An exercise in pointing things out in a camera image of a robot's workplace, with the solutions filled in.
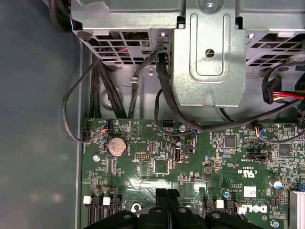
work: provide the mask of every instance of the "label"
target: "label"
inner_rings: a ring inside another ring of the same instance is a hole
[[[267,213],[267,205],[245,205],[243,204],[242,207],[245,209],[244,212],[242,212],[242,214],[246,214],[247,212],[249,213],[258,213],[258,212],[261,212],[261,213]]]
[[[238,174],[242,174],[244,178],[255,178],[255,174],[257,174],[257,170],[238,170],[237,171]]]
[[[244,197],[256,198],[256,186],[244,186]]]

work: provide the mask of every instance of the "heatsink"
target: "heatsink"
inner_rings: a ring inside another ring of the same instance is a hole
[[[289,228],[305,228],[305,192],[290,191]]]

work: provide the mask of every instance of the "red cable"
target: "red cable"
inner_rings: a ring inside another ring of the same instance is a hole
[[[273,92],[274,96],[283,96],[283,97],[291,97],[295,99],[304,99],[304,96],[296,95],[292,93],[283,93],[283,92]]]

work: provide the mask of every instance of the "side panel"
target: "side panel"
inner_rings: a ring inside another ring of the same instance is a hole
[[[41,0],[1,1],[0,15],[0,228],[72,229],[80,146],[64,130],[61,103],[89,56],[52,26]],[[79,95],[68,102],[76,133]]]

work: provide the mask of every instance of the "motherboard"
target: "motherboard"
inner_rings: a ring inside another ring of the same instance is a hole
[[[83,146],[81,228],[122,209],[140,214],[154,206],[156,188],[174,188],[180,205],[203,218],[221,210],[265,229],[288,229],[291,192],[305,189],[305,139],[269,145],[253,125],[173,137],[152,120],[125,119],[86,119],[83,138],[105,125]],[[270,140],[299,132],[294,124],[259,125]],[[174,121],[162,126],[183,129]]]

